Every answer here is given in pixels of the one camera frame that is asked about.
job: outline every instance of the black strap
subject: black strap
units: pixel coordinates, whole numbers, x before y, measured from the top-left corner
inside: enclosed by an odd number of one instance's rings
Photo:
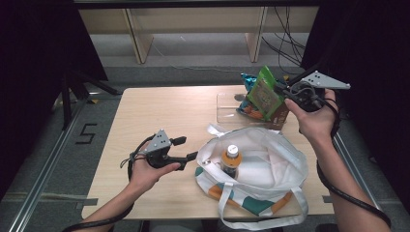
[[[386,224],[391,227],[392,226],[392,222],[390,221],[389,217],[383,213],[382,211],[378,210],[377,208],[375,208],[374,206],[371,206],[369,204],[367,204],[366,202],[363,202],[349,194],[347,194],[346,192],[336,188],[335,186],[333,186],[328,179],[326,179],[325,174],[323,173],[322,169],[320,168],[319,162],[316,163],[316,168],[317,168],[317,174],[319,176],[320,181],[323,183],[323,185],[330,190],[331,192],[335,193],[336,195],[340,196],[341,198],[375,214],[376,216],[382,218]]]
[[[332,100],[332,99],[325,99],[325,100],[322,100],[322,99],[320,99],[320,98],[317,98],[317,99],[318,99],[319,101],[323,102],[324,105],[326,105],[326,106],[328,106],[330,109],[332,109],[332,111],[333,111],[334,114],[335,114],[334,125],[333,125],[332,130],[331,130],[331,137],[335,137],[335,135],[336,135],[338,129],[340,128],[340,114],[339,114],[339,111],[338,111],[337,109],[335,109],[335,108],[334,108],[330,103],[328,103],[327,101],[332,101],[332,102],[334,102],[336,105],[337,105],[337,103],[336,103],[335,100]]]
[[[121,162],[120,167],[123,167],[124,164],[126,162],[129,163],[128,165],[128,178],[129,180],[131,179],[132,176],[132,168],[133,168],[133,163],[136,160],[142,160],[145,158],[135,158],[135,156],[138,154],[139,149],[141,149],[141,147],[147,142],[150,141],[154,138],[155,135],[149,136],[147,137],[144,141],[142,141],[141,144],[139,144],[139,146],[135,149],[134,152],[130,153],[130,157],[128,159],[125,159]],[[113,224],[119,220],[122,220],[123,218],[125,218],[130,211],[132,210],[133,207],[133,203],[129,206],[129,208],[124,211],[122,214],[116,216],[116,217],[112,217],[112,218],[108,218],[108,219],[102,219],[102,220],[96,220],[96,221],[90,221],[90,222],[84,222],[84,223],[79,223],[79,224],[75,224],[72,226],[69,226],[67,228],[65,228],[63,230],[63,232],[70,232],[70,231],[75,231],[75,230],[79,230],[79,229],[85,229],[85,228],[92,228],[92,227],[99,227],[99,226],[103,226],[103,225],[108,225],[108,224]]]

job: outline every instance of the black cable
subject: black cable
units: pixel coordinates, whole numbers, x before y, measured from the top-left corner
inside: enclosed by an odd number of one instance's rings
[[[336,135],[336,133],[337,133],[337,131],[338,131],[338,129],[339,129],[339,127],[340,127],[340,114],[339,114],[339,110],[337,110],[337,109],[335,109],[331,104],[329,104],[326,100],[329,100],[329,101],[332,101],[332,102],[334,102],[336,105],[337,105],[337,103],[336,103],[336,101],[334,101],[334,100],[331,100],[331,99],[325,99],[325,100],[322,100],[321,98],[317,98],[320,102],[322,102],[324,105],[326,105],[326,106],[328,106],[330,109],[332,109],[332,111],[334,112],[334,114],[335,114],[335,120],[334,120],[334,124],[333,124],[333,127],[332,127],[332,131],[331,131],[331,137],[334,137],[335,135]]]
[[[282,41],[280,42],[279,51],[281,51],[281,48],[282,48],[282,46],[283,46],[284,36],[285,36],[285,34],[283,34]],[[298,62],[297,66],[301,66],[299,60],[298,60],[298,59],[295,59],[295,60],[296,60],[296,62]],[[290,72],[285,71],[285,70],[283,69],[283,67],[281,66],[281,64],[280,64],[280,56],[279,56],[279,58],[278,58],[278,64],[279,64],[279,67],[280,67],[281,70],[283,70],[283,71],[286,72],[286,73],[290,73]]]
[[[123,212],[119,216],[112,217],[112,218],[109,218],[109,219],[102,219],[102,220],[97,220],[97,221],[90,221],[90,222],[75,224],[75,225],[72,225],[72,226],[69,226],[69,227],[65,228],[63,230],[63,232],[70,232],[70,231],[75,231],[75,230],[79,230],[79,229],[99,227],[99,226],[104,226],[104,225],[108,225],[108,224],[113,224],[113,223],[125,218],[130,213],[130,211],[132,210],[132,207],[133,207],[133,203],[132,203],[132,205],[129,206],[129,208],[125,212]]]
[[[129,163],[129,166],[128,166],[128,178],[129,178],[129,180],[131,179],[131,176],[132,176],[133,163],[136,160],[145,159],[145,158],[136,159],[135,156],[139,152],[139,149],[141,149],[141,147],[147,141],[152,140],[154,138],[154,136],[155,135],[147,137],[144,141],[142,141],[141,144],[139,144],[139,146],[135,149],[135,151],[130,154],[130,157],[128,159],[125,159],[121,162],[121,165],[120,165],[121,167],[123,167],[125,162]],[[102,220],[96,220],[96,221],[90,221],[90,222],[78,223],[78,224],[71,225],[71,226],[65,228],[63,230],[63,232],[70,232],[70,231],[75,231],[75,230],[79,230],[79,229],[99,227],[99,226],[104,226],[104,225],[108,225],[108,224],[113,224],[113,223],[125,218],[130,213],[130,211],[132,210],[133,204],[134,203],[132,203],[127,210],[125,210],[123,213],[121,213],[120,215],[118,215],[116,217],[112,217],[112,218],[108,218],[108,219],[102,219]]]
[[[283,40],[283,38],[281,38],[276,32],[274,32],[274,35],[276,36],[276,37],[278,37],[280,40]],[[288,40],[283,40],[284,42],[286,42],[286,43],[288,43],[288,44],[292,44],[293,42],[292,41],[288,41]],[[299,48],[301,48],[301,49],[305,49],[306,47],[304,46],[304,45],[302,45],[302,44],[299,44],[299,43],[293,43],[294,45],[296,45],[296,46],[298,46]]]
[[[333,186],[328,179],[326,179],[325,175],[323,174],[322,169],[320,168],[319,162],[316,162],[316,168],[317,168],[317,175],[319,176],[320,181],[323,183],[323,185],[331,192],[333,192],[334,194],[340,196],[341,198],[375,214],[376,216],[382,218],[386,224],[389,227],[392,227],[392,222],[390,221],[389,217],[383,213],[382,211],[378,210],[377,208],[375,208],[374,206],[371,206],[369,204],[367,204],[366,202],[363,202],[349,194],[347,194],[346,192],[336,188],[335,186]]]
[[[283,21],[282,21],[282,19],[280,18],[279,14],[278,14],[278,10],[277,10],[276,7],[275,7],[275,12],[276,12],[276,14],[277,14],[277,16],[278,16],[279,22],[280,22],[280,24],[281,24],[283,30],[284,30],[284,34],[283,34],[283,39],[282,39],[282,40],[284,40],[284,36],[285,36],[285,35],[289,38],[289,40],[290,40],[290,42],[291,42],[291,45],[292,45],[293,52],[294,52],[295,56],[297,57],[297,60],[299,61],[298,54],[299,54],[299,56],[300,56],[301,58],[302,58],[302,55],[301,55],[301,53],[299,52],[298,48],[297,48],[296,45],[295,45],[295,44],[299,44],[299,43],[296,42],[296,41],[293,39],[293,37],[291,36],[291,34],[290,34],[290,24],[289,24],[290,8],[289,8],[289,7],[286,7],[286,26],[283,24]]]
[[[293,64],[299,66],[300,64],[297,63],[298,60],[293,58],[292,56],[290,56],[289,54],[277,49],[276,47],[274,47],[273,45],[271,45],[270,43],[268,43],[264,37],[262,37],[262,40],[266,43],[266,45],[271,48],[273,51],[277,52],[279,55],[283,56],[284,58],[286,58],[287,60],[289,60],[290,62],[292,62]]]

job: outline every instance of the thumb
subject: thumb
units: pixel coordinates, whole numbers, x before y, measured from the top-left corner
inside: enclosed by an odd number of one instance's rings
[[[165,175],[165,174],[167,174],[167,173],[170,173],[170,172],[172,172],[172,171],[175,171],[175,170],[178,169],[180,166],[181,166],[181,163],[179,163],[179,162],[173,162],[173,163],[170,163],[170,164],[167,165],[167,166],[164,166],[164,167],[160,168],[159,170],[161,171],[161,176],[163,176],[163,175]]]
[[[294,101],[290,100],[290,99],[285,99],[284,100],[287,108],[293,113],[295,114],[295,116],[297,118],[299,118],[300,115],[304,114],[304,110],[299,107],[299,105],[297,105]]]

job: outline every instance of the wrist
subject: wrist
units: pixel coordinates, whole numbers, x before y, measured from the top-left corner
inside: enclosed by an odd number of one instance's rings
[[[312,146],[323,146],[325,144],[332,144],[332,138],[329,133],[319,132],[317,134],[306,135],[307,140]]]
[[[123,193],[129,198],[135,201],[138,199],[145,191],[142,188],[128,184],[124,189]]]
[[[327,150],[330,147],[334,148],[332,138],[329,135],[308,137],[307,140],[315,152],[319,152],[318,150]]]

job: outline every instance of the white tote bag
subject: white tote bag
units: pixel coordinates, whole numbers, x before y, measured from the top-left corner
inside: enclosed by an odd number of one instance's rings
[[[219,200],[220,219],[226,226],[262,230],[298,224],[306,219],[308,203],[301,186],[308,175],[307,159],[284,136],[263,128],[223,132],[222,128],[211,125],[208,131],[217,137],[199,149],[195,177],[205,193]],[[232,144],[243,156],[236,179],[220,168],[221,154]],[[301,213],[274,218],[292,194]],[[258,222],[226,221],[223,211],[227,202],[268,218]]]

